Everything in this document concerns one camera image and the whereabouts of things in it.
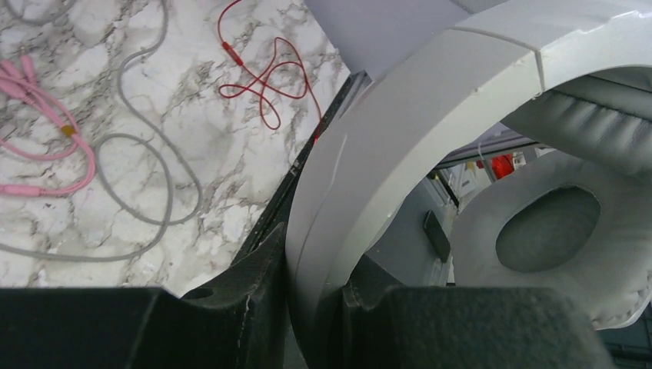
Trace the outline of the grey white headphones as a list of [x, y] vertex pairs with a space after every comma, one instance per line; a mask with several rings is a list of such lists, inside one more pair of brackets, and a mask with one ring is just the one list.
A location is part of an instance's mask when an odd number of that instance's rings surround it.
[[497, 123], [551, 152], [453, 223], [457, 291], [572, 298], [596, 330], [651, 299], [651, 3], [507, 1], [435, 35], [318, 139], [286, 236], [290, 315], [308, 365], [333, 364], [339, 294], [408, 195]]

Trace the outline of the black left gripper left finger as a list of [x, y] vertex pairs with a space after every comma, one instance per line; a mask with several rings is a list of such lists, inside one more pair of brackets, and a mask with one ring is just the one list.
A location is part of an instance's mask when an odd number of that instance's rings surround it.
[[3, 368], [280, 368], [284, 224], [178, 298], [163, 288], [4, 288]]

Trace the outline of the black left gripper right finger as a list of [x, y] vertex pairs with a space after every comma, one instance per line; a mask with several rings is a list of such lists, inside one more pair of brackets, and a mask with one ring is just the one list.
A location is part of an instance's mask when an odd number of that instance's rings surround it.
[[612, 368], [586, 314], [539, 288], [407, 287], [363, 257], [341, 291], [329, 368]]

